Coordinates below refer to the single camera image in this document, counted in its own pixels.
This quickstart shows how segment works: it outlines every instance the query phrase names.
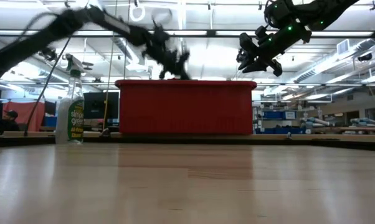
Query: red bin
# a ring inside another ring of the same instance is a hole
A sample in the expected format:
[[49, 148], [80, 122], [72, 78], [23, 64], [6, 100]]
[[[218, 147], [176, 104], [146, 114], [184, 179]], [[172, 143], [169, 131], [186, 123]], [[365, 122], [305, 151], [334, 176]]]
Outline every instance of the red bin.
[[252, 134], [255, 82], [118, 80], [120, 132]]

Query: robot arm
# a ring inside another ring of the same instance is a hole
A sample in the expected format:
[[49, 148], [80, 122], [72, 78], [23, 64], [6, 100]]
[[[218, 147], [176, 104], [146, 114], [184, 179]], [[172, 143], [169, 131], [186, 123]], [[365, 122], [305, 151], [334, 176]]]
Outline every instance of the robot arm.
[[171, 54], [165, 48], [169, 35], [161, 27], [156, 26], [154, 33], [151, 34], [145, 28], [129, 25], [95, 6], [76, 11], [67, 9], [36, 34], [0, 49], [0, 78], [18, 63], [44, 49], [50, 43], [72, 35], [89, 22], [122, 35], [134, 46], [146, 45], [144, 53], [162, 64], [165, 72], [180, 75], [181, 79], [190, 79], [184, 70], [184, 63], [189, 57], [189, 52], [183, 53], [180, 58]]
[[269, 66], [273, 68], [274, 75], [280, 76], [282, 66], [274, 57], [284, 54], [300, 39], [308, 43], [311, 30], [324, 30], [358, 1], [314, 0], [295, 6], [292, 0], [268, 0], [264, 10], [265, 21], [278, 31], [267, 34], [266, 27], [260, 26], [255, 31], [258, 46], [251, 37], [242, 33], [239, 37], [242, 49], [237, 56], [237, 62], [241, 63], [239, 70], [243, 69], [243, 73], [266, 71]]

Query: wooden table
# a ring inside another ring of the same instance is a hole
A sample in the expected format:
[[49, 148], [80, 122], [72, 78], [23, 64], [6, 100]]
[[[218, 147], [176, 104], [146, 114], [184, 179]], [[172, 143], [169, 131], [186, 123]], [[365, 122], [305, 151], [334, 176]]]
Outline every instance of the wooden table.
[[161, 144], [0, 148], [0, 223], [375, 224], [375, 152]]

